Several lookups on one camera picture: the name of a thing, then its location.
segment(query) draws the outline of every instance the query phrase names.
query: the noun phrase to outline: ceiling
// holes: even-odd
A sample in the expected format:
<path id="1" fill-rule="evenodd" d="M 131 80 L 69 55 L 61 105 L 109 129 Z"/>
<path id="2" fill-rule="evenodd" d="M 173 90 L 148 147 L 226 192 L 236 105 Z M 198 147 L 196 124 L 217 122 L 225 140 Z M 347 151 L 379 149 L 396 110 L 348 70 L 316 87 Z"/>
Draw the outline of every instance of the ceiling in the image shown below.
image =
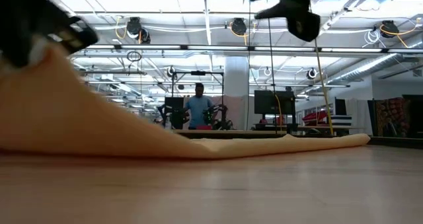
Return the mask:
<path id="1" fill-rule="evenodd" d="M 253 20 L 254 13 L 275 5 L 279 0 L 259 0 L 249 3 L 249 0 L 54 0 L 71 15 L 85 19 L 96 29 L 99 44 L 137 44 L 138 41 L 125 36 L 124 27 L 129 17 L 140 17 L 141 23 L 151 35 L 151 44 L 163 45 L 218 45 L 218 46 L 300 46 L 315 47 L 314 42 L 304 42 L 287 31 L 285 19 Z M 347 3 L 355 1 L 355 7 L 350 11 L 343 10 Z M 420 34 L 423 28 L 415 26 L 423 14 L 423 0 L 312 0 L 311 10 L 322 16 L 321 22 L 329 22 L 317 38 L 319 47 L 343 48 L 383 48 L 403 47 L 399 38 L 386 39 L 380 37 L 375 43 L 366 42 L 368 30 L 380 25 L 382 20 L 393 20 L 403 40 Z M 234 36 L 230 23 L 235 17 L 244 18 L 247 27 L 251 28 L 250 36 Z M 196 54 L 188 58 L 176 56 L 148 57 L 139 62 L 131 63 L 126 58 L 118 59 L 113 53 L 105 57 L 76 57 L 73 62 L 78 69 L 89 71 L 132 71 L 136 68 L 147 72 L 147 75 L 114 75 L 116 81 L 166 82 L 167 69 L 173 66 L 179 71 L 223 71 L 225 54 Z M 251 90 L 257 89 L 254 84 L 270 82 L 271 76 L 266 70 L 271 67 L 272 58 L 264 55 L 250 56 Z M 339 56 L 320 57 L 321 67 L 326 76 L 339 73 L 343 69 L 363 60 L 363 57 L 343 54 Z M 275 82 L 304 83 L 305 73 L 310 68 L 318 69 L 315 56 L 284 55 L 273 57 Z M 87 75 L 88 80 L 101 80 L 101 74 Z M 196 81 L 215 83 L 206 86 L 207 93 L 220 93 L 221 86 L 217 78 L 212 76 L 184 76 L 181 83 Z M 99 91 L 107 91 L 107 85 L 96 86 Z M 135 86 L 142 94 L 165 96 L 163 89 L 156 85 Z M 184 93 L 192 93 L 193 88 L 187 87 Z"/>

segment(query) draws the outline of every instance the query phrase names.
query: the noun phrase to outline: ceiling duct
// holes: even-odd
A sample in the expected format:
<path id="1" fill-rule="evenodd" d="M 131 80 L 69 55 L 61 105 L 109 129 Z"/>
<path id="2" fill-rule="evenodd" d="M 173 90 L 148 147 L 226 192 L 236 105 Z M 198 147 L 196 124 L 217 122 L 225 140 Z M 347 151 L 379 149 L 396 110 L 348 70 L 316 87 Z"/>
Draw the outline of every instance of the ceiling duct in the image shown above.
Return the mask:
<path id="1" fill-rule="evenodd" d="M 423 48 L 423 34 L 419 34 L 411 39 L 408 39 L 405 43 L 409 45 L 408 48 Z M 341 75 L 334 75 L 334 78 L 330 79 L 328 83 L 339 83 L 360 79 L 367 75 L 371 75 L 372 73 L 381 71 L 382 69 L 401 63 L 404 60 L 405 57 L 398 53 L 387 54 L 373 59 L 365 59 L 349 67 L 349 72 L 345 73 L 345 71 L 343 71 L 341 72 Z"/>

